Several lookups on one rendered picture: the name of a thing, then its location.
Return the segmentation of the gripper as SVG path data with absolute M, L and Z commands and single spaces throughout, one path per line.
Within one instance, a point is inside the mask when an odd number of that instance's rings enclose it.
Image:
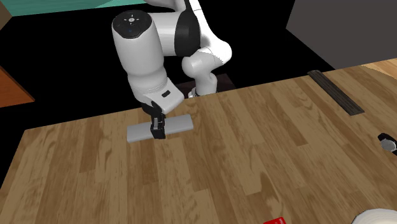
M 142 102 L 141 107 L 152 118 L 150 131 L 153 138 L 165 139 L 165 114 L 161 107 L 154 101 L 151 101 L 150 104 Z

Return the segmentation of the grey flat bar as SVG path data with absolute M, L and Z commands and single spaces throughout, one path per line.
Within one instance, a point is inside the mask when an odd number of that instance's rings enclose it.
M 133 143 L 146 139 L 153 139 L 150 131 L 151 122 L 130 125 L 127 127 L 127 142 Z M 192 118 L 189 114 L 165 119 L 165 135 L 175 134 L 193 129 Z

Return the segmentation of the red flat object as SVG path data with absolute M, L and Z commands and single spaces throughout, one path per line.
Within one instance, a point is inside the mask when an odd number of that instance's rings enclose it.
M 263 224 L 286 224 L 285 219 L 281 216 L 278 218 L 275 218 L 273 220 L 268 220 L 264 222 Z

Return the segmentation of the dark brown long strip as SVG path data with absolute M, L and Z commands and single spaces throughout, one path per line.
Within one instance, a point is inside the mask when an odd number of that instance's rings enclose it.
M 307 73 L 348 115 L 354 116 L 365 111 L 356 104 L 347 94 L 336 86 L 319 70 Z

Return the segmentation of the black and grey round object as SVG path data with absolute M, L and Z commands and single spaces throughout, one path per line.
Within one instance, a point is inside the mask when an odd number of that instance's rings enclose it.
M 386 133 L 379 134 L 377 138 L 380 141 L 381 147 L 383 149 L 390 151 L 397 156 L 397 140 Z

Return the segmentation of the white round object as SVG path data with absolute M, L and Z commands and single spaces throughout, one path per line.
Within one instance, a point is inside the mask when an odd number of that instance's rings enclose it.
M 351 224 L 397 224 L 397 211 L 392 209 L 368 209 L 358 214 Z

